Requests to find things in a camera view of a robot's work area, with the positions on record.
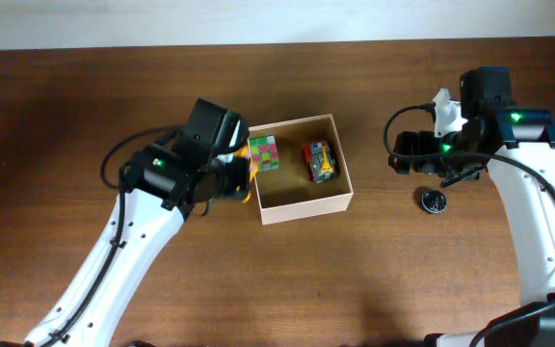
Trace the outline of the multicoloured puzzle cube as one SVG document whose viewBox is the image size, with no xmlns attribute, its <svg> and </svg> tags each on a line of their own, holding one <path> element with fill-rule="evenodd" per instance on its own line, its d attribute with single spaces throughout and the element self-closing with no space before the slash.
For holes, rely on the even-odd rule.
<svg viewBox="0 0 555 347">
<path fill-rule="evenodd" d="M 260 172 L 279 168 L 276 138 L 273 135 L 249 140 L 251 159 Z"/>
</svg>

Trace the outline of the red grey toy truck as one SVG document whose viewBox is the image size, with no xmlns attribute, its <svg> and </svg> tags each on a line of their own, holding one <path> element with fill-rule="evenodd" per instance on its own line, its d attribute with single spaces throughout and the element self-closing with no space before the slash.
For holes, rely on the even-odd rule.
<svg viewBox="0 0 555 347">
<path fill-rule="evenodd" d="M 332 157 L 329 143 L 312 141 L 303 146 L 304 161 L 309 179 L 320 184 L 339 176 L 336 160 Z"/>
</svg>

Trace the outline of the orange toy animal figure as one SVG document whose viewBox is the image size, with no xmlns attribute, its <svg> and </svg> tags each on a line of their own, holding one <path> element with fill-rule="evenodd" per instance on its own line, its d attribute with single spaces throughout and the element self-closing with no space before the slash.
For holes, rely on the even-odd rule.
<svg viewBox="0 0 555 347">
<path fill-rule="evenodd" d="M 242 195 L 242 203 L 246 203 L 251 198 L 251 182 L 258 173 L 248 145 L 243 145 L 233 154 L 233 164 L 237 173 L 235 191 Z"/>
</svg>

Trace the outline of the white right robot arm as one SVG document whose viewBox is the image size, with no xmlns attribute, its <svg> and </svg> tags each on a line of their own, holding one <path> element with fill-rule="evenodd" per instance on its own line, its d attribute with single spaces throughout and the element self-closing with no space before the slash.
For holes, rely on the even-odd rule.
<svg viewBox="0 0 555 347">
<path fill-rule="evenodd" d="M 488 172 L 502 200 L 519 272 L 519 308 L 479 332 L 428 334 L 427 346 L 555 346 L 555 120 L 520 108 L 505 67 L 460 77 L 461 98 L 442 89 L 419 110 L 432 131 L 400 133 L 386 143 L 398 174 L 436 174 L 448 187 Z"/>
</svg>

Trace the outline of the black round fan wheel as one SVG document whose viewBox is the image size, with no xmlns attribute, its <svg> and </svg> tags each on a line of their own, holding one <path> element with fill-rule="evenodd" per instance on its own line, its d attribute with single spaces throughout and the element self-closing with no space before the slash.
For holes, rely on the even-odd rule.
<svg viewBox="0 0 555 347">
<path fill-rule="evenodd" d="M 428 214 L 442 213 L 447 207 L 447 198 L 439 190 L 428 190 L 421 196 L 421 207 Z"/>
</svg>

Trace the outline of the pink cardboard box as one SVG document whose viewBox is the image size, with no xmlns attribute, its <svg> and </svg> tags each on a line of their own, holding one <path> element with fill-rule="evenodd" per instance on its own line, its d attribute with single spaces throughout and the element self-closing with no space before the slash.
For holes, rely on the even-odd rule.
<svg viewBox="0 0 555 347">
<path fill-rule="evenodd" d="M 250 138 L 276 140 L 278 167 L 255 176 L 264 225 L 345 211 L 354 195 L 339 135 L 331 114 L 285 120 L 250 128 Z M 336 161 L 337 177 L 323 183 L 309 178 L 304 146 L 325 141 Z"/>
</svg>

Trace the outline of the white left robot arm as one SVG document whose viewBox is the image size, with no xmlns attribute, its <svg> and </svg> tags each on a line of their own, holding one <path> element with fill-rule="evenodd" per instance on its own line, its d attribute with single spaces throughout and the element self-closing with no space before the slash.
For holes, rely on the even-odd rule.
<svg viewBox="0 0 555 347">
<path fill-rule="evenodd" d="M 25 346 L 107 346 L 157 255 L 195 206 L 250 196 L 250 130 L 238 113 L 198 99 L 183 125 L 119 167 L 108 223 L 57 304 Z"/>
</svg>

